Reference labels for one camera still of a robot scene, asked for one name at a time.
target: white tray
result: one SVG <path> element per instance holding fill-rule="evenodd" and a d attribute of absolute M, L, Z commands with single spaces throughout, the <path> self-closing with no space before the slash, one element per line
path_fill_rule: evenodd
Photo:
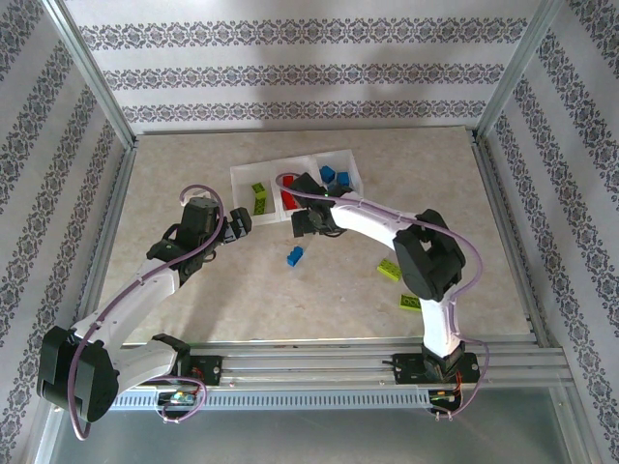
<path fill-rule="evenodd" d="M 324 165 L 330 166 L 336 172 L 347 171 L 351 188 L 363 196 L 364 187 L 352 151 L 340 150 L 230 167 L 234 208 L 245 207 L 250 215 L 253 214 L 255 197 L 251 186 L 259 182 L 267 190 L 267 206 L 264 215 L 251 216 L 251 223 L 262 225 L 290 220 L 292 214 L 299 210 L 284 208 L 281 190 L 275 183 L 276 178 L 286 172 L 295 174 L 308 172 L 318 184 L 322 185 L 319 169 Z"/>

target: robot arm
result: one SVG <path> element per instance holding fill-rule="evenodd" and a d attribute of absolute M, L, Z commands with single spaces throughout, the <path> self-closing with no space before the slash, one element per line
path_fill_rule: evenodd
<path fill-rule="evenodd" d="M 247 210 L 233 210 L 230 220 L 223 219 L 218 237 L 209 246 L 142 281 L 143 276 L 162 264 L 205 244 L 215 234 L 219 214 L 216 201 L 192 198 L 185 206 L 181 222 L 172 225 L 162 239 L 151 247 L 137 273 L 110 299 L 115 300 L 136 280 L 140 282 L 102 323 L 97 323 L 98 329 L 79 358 L 74 397 L 80 417 L 89 422 L 97 421 L 109 409 L 117 394 L 162 375 L 188 376 L 191 373 L 190 346 L 164 333 L 155 335 L 139 348 L 121 350 L 121 347 L 155 306 L 199 271 L 205 259 L 215 258 L 216 247 L 245 237 L 251 231 L 251 218 Z M 54 327 L 44 336 L 37 381 L 39 396 L 68 408 L 69 366 L 76 347 L 108 304 L 102 305 L 69 330 Z"/>
<path fill-rule="evenodd" d="M 427 369 L 437 379 L 449 376 L 464 351 L 457 336 L 455 304 L 450 301 L 466 262 L 456 241 L 434 230 L 400 220 L 404 214 L 396 210 L 380 208 L 392 213 L 390 216 L 395 218 L 391 218 L 378 211 L 360 208 L 363 199 L 355 192 L 339 186 L 327 191 L 309 174 L 299 176 L 290 188 L 325 197 L 324 200 L 296 197 L 306 209 L 292 216 L 295 237 L 306 233 L 339 235 L 354 230 L 396 252 L 404 283 L 420 299 Z M 329 200 L 334 196 L 358 200 L 358 203 L 336 204 Z M 416 219 L 447 229 L 443 218 L 433 210 L 416 215 Z"/>

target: green lego brick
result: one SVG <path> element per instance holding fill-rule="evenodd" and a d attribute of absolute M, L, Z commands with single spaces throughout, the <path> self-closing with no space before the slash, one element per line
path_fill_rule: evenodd
<path fill-rule="evenodd" d="M 253 194 L 258 200 L 266 200 L 267 198 L 267 190 L 264 189 L 261 183 L 257 183 L 251 186 L 253 189 Z"/>
<path fill-rule="evenodd" d="M 267 207 L 267 199 L 266 198 L 256 198 L 255 203 L 253 204 L 253 215 L 260 216 L 264 215 L 264 210 Z"/>
<path fill-rule="evenodd" d="M 402 277 L 402 271 L 399 269 L 398 265 L 392 263 L 388 259 L 383 259 L 376 270 L 394 282 L 397 282 L 399 278 Z"/>
<path fill-rule="evenodd" d="M 419 298 L 415 295 L 400 295 L 399 307 L 402 309 L 408 309 L 409 311 L 421 312 L 422 310 L 422 304 L 419 302 Z"/>

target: damask pattern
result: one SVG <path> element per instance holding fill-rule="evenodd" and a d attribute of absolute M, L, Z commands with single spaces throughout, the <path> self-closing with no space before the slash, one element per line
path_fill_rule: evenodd
<path fill-rule="evenodd" d="M 575 236 L 576 245 L 581 250 L 580 254 L 585 260 L 591 281 L 596 284 L 596 293 L 603 301 L 602 306 L 606 311 L 608 322 L 617 329 L 615 336 L 619 337 L 619 276 L 614 273 L 615 267 L 609 264 L 610 256 L 604 242 L 598 236 L 598 228 L 589 216 L 587 204 L 578 191 L 570 167 L 564 160 L 548 120 L 526 78 L 522 78 L 515 87 L 514 97 L 535 140 L 535 145 L 540 150 L 542 162 L 554 185 L 557 198 L 563 206 L 563 212 Z"/>
<path fill-rule="evenodd" d="M 74 65 L 71 53 L 59 41 L 47 59 L 37 84 L 13 124 L 0 150 L 0 215 L 19 179 L 24 162 L 30 157 L 49 110 L 58 97 L 67 74 Z"/>
<path fill-rule="evenodd" d="M 619 13 L 616 7 L 609 0 L 569 0 L 569 5 L 596 43 L 612 73 L 619 78 Z"/>
<path fill-rule="evenodd" d="M 577 362 L 582 369 L 582 376 L 587 383 L 587 391 L 593 398 L 593 405 L 598 411 L 598 421 L 605 430 L 609 441 L 609 449 L 614 459 L 619 460 L 619 430 L 617 420 L 617 401 L 611 397 L 612 387 L 605 379 L 606 372 L 601 367 L 602 359 L 594 349 L 595 341 L 589 327 L 584 323 L 584 316 L 575 297 L 574 288 L 566 268 L 562 263 L 561 254 L 550 231 L 542 201 L 535 192 L 533 180 L 516 143 L 514 132 L 503 113 L 494 126 L 503 148 L 507 163 L 516 183 L 518 195 L 524 212 L 529 220 L 529 226 L 537 241 L 538 252 L 545 266 L 555 301 L 563 316 L 567 334 L 577 354 Z M 494 159 L 491 159 L 492 169 L 500 185 L 500 176 L 496 170 Z"/>
<path fill-rule="evenodd" d="M 553 32 L 545 36 L 537 54 L 619 211 L 619 144 Z"/>
<path fill-rule="evenodd" d="M 36 311 L 36 321 L 32 325 L 29 334 L 28 346 L 24 350 L 23 359 L 19 363 L 17 376 L 13 380 L 14 388 L 7 398 L 8 407 L 2 412 L 4 418 L 0 423 L 2 435 L 0 436 L 0 462 L 11 460 L 11 450 L 15 447 L 15 440 L 22 427 L 22 419 L 25 417 L 25 409 L 32 398 L 32 390 L 36 386 L 38 375 L 39 352 L 44 334 L 54 325 L 58 308 L 64 298 L 67 281 L 69 280 L 81 239 L 88 223 L 91 208 L 97 196 L 97 190 L 101 181 L 105 164 L 109 158 L 109 151 L 114 141 L 115 134 L 109 122 L 105 122 L 102 134 L 97 141 L 97 148 L 93 153 L 90 165 L 86 171 L 79 195 L 74 204 L 74 210 L 56 262 L 49 276 L 49 284 L 45 288 L 45 296 Z M 107 199 L 105 213 L 109 206 L 111 194 Z"/>
<path fill-rule="evenodd" d="M 512 207 L 510 206 L 510 200 L 505 193 L 505 189 L 503 188 L 503 183 L 499 177 L 498 171 L 496 170 L 496 165 L 494 163 L 494 159 L 492 158 L 492 151 L 487 138 L 482 140 L 484 147 L 486 148 L 486 153 L 488 159 L 490 161 L 490 167 L 492 168 L 492 173 L 496 178 L 496 185 L 499 188 L 499 193 L 501 194 L 501 201 L 505 206 L 505 211 L 507 213 L 507 219 L 510 222 L 510 229 L 512 229 L 512 235 L 514 236 L 514 242 L 516 244 L 516 248 L 518 250 L 518 255 L 520 256 L 520 262 L 522 263 L 522 269 L 524 270 L 524 275 L 526 276 L 526 281 L 529 284 L 529 288 L 531 289 L 531 296 L 533 297 L 533 303 L 535 304 L 535 308 L 540 315 L 540 319 L 542 321 L 542 326 L 544 329 L 544 333 L 546 338 L 548 339 L 551 346 L 559 346 L 559 343 L 556 340 L 556 336 L 554 333 L 550 331 L 548 326 L 548 317 L 545 312 L 544 305 L 540 300 L 540 295 L 535 288 L 535 283 L 533 281 L 533 277 L 531 276 L 531 270 L 529 269 L 529 258 L 526 255 L 526 251 L 524 249 L 524 245 L 522 244 L 522 238 L 520 236 L 520 231 L 516 224 L 516 218 L 514 217 L 514 212 L 512 211 Z"/>
<path fill-rule="evenodd" d="M 485 101 L 286 101 L 124 106 L 130 123 L 356 118 L 477 118 Z"/>
<path fill-rule="evenodd" d="M 525 18 L 355 18 L 82 26 L 91 50 L 271 44 L 514 44 Z"/>
<path fill-rule="evenodd" d="M 105 71 L 112 90 L 337 84 L 496 84 L 503 65 L 361 64 Z"/>
<path fill-rule="evenodd" d="M 23 235 L 17 240 L 13 260 L 7 265 L 6 276 L 2 277 L 0 287 L 0 347 L 4 346 L 4 338 L 11 329 L 11 320 L 19 307 L 21 294 L 25 283 L 30 278 L 34 261 L 39 255 L 39 246 L 47 233 L 47 227 L 56 209 L 56 203 L 62 193 L 63 186 L 71 170 L 77 149 L 86 132 L 90 117 L 97 101 L 90 88 L 82 90 L 74 113 L 67 124 L 65 133 L 60 140 L 44 182 L 32 205 L 32 213 L 26 219 Z"/>
<path fill-rule="evenodd" d="M 0 82 L 43 16 L 38 0 L 14 0 L 0 18 Z"/>

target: white wall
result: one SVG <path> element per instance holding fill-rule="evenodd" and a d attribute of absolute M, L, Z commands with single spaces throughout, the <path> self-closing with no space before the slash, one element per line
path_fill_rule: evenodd
<path fill-rule="evenodd" d="M 20 462 L 43 335 L 83 296 L 124 153 L 36 0 L 0 0 L 0 463 Z"/>
<path fill-rule="evenodd" d="M 487 141 L 604 462 L 619 461 L 618 3 L 566 3 Z"/>
<path fill-rule="evenodd" d="M 467 125 L 539 0 L 69 0 L 136 132 Z"/>

